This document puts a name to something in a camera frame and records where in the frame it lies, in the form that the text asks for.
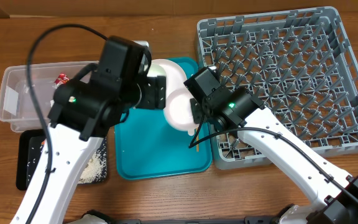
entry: wooden table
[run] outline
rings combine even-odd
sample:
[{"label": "wooden table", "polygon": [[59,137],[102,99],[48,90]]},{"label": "wooden table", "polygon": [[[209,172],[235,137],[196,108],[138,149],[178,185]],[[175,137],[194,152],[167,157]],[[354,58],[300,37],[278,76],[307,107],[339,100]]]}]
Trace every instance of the wooden table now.
[{"label": "wooden table", "polygon": [[[0,19],[0,87],[5,68],[23,65],[30,45],[48,27],[84,24],[106,35],[148,40],[153,58],[195,59],[196,23],[208,17],[216,16]],[[358,13],[342,12],[341,17],[358,61]],[[99,37],[83,30],[61,30],[42,42],[34,63],[97,60],[102,46]],[[0,223],[11,220],[24,195],[15,186],[18,142],[19,134],[0,122]],[[66,221],[91,209],[114,218],[162,220],[273,215],[289,203],[308,204],[299,188],[274,165],[237,170],[219,170],[212,165],[199,174],[127,181],[115,169],[112,131],[109,142],[109,180],[79,186]],[[329,160],[358,174],[358,154]]]}]

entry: clear plastic bin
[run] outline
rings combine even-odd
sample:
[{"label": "clear plastic bin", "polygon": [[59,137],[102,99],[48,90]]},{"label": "clear plastic bin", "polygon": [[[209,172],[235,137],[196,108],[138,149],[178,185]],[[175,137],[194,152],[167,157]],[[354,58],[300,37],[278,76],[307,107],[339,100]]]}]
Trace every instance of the clear plastic bin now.
[{"label": "clear plastic bin", "polygon": [[[89,62],[61,62],[32,65],[32,80],[35,94],[45,120],[51,108],[55,80],[60,73],[73,78]],[[4,72],[0,91],[0,121],[9,122],[14,132],[20,133],[41,127],[30,98],[25,77],[25,65],[8,67]]]}]

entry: blue tray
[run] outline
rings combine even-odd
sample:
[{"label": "blue tray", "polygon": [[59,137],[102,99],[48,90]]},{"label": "blue tray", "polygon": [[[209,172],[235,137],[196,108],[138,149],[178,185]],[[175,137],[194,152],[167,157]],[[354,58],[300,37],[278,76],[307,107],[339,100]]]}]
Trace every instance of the blue tray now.
[{"label": "blue tray", "polygon": [[[198,71],[191,58],[170,60],[179,64],[187,77]],[[171,127],[162,110],[131,110],[128,120],[114,129],[117,171],[127,180],[202,172],[212,163],[210,142],[201,143],[198,152],[195,147],[189,149],[193,137]],[[199,138],[208,134],[208,126],[203,125]]]}]

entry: white label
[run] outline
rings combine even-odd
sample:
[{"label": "white label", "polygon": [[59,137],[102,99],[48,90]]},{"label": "white label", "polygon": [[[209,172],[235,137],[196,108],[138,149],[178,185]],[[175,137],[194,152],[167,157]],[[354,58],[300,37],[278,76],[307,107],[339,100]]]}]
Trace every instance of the white label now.
[{"label": "white label", "polygon": [[5,89],[4,110],[16,116],[17,101],[19,94],[10,87]]}]

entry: gray dish rack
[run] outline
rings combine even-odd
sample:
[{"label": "gray dish rack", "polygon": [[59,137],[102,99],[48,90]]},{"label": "gray dish rack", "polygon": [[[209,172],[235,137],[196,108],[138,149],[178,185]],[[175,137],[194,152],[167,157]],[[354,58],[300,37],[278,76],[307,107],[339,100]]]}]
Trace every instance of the gray dish rack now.
[{"label": "gray dish rack", "polygon": [[[358,64],[335,8],[203,19],[196,46],[199,67],[258,95],[318,154],[358,152]],[[271,163],[231,134],[211,145],[219,169]]]}]

